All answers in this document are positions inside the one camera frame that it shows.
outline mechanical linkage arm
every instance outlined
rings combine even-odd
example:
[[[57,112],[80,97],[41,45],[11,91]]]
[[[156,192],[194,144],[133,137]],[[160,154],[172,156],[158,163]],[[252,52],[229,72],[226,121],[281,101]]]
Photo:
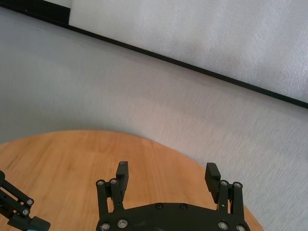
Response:
[[[244,221],[242,184],[229,184],[220,178],[216,164],[207,163],[205,181],[217,204],[217,210],[184,203],[156,203],[124,209],[128,163],[122,161],[116,178],[108,182],[96,182],[100,215],[96,231],[250,231]],[[110,213],[108,197],[111,197],[114,206]]]
[[[30,218],[33,204],[34,200],[7,182],[4,173],[0,171],[0,214],[9,220],[8,225],[22,231],[48,231],[50,223],[38,217]]]

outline black trim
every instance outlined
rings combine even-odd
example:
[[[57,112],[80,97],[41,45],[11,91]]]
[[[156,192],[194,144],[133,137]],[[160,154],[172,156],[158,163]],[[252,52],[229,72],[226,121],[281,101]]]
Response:
[[[234,78],[220,75],[218,73],[205,70],[179,60],[165,57],[163,55],[147,51],[142,48],[138,48],[111,38],[100,36],[89,31],[70,26],[68,24],[70,8],[50,3],[44,0],[0,0],[0,6],[308,109],[308,103],[306,102],[296,100],[291,97],[254,86],[252,84],[236,80]]]

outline screw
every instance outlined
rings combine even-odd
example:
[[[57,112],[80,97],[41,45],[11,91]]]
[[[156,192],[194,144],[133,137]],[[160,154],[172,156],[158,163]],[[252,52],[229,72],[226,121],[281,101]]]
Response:
[[[23,210],[23,214],[24,214],[24,215],[28,215],[28,214],[29,214],[29,209],[24,209],[24,210]]]
[[[181,209],[187,209],[187,205],[186,204],[180,204],[180,208]]]
[[[227,183],[226,181],[224,181],[224,180],[221,181],[220,183],[221,183],[222,185],[225,185],[225,186],[228,185],[228,183]]]
[[[117,226],[121,229],[125,228],[127,225],[128,225],[128,222],[127,220],[124,220],[124,219],[119,220],[119,222],[117,223]]]
[[[227,230],[227,229],[228,229],[228,225],[227,225],[227,223],[224,222],[224,221],[220,221],[220,222],[218,223],[218,227],[220,227],[220,229],[222,229],[222,230]]]
[[[27,200],[28,205],[33,205],[34,201],[32,199]]]
[[[110,225],[108,223],[104,223],[100,226],[101,231],[106,231],[110,228]]]
[[[241,188],[242,185],[240,183],[234,183],[234,186],[238,187],[238,188]]]
[[[242,226],[242,225],[237,225],[237,226],[236,226],[236,230],[237,230],[237,231],[246,231],[245,227]]]
[[[163,205],[162,205],[161,203],[158,203],[158,204],[156,204],[156,208],[157,208],[157,209],[162,209],[162,208],[163,208]]]

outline white foam panel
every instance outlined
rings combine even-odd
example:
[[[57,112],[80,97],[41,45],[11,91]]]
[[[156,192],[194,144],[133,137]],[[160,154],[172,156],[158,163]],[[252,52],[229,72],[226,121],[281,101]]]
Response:
[[[307,12],[307,0],[73,0],[70,25],[308,102]]]

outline round wooden tabletop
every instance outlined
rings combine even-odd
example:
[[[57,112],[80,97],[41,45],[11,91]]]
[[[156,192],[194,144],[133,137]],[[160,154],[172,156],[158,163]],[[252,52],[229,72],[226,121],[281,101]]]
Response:
[[[115,177],[128,161],[124,208],[156,202],[183,202],[215,209],[205,169],[170,148],[140,137],[108,131],[61,131],[0,145],[6,180],[34,198],[31,216],[51,223],[51,231],[95,230],[95,182]],[[262,231],[245,208],[251,231]],[[0,217],[0,230],[15,230]]]

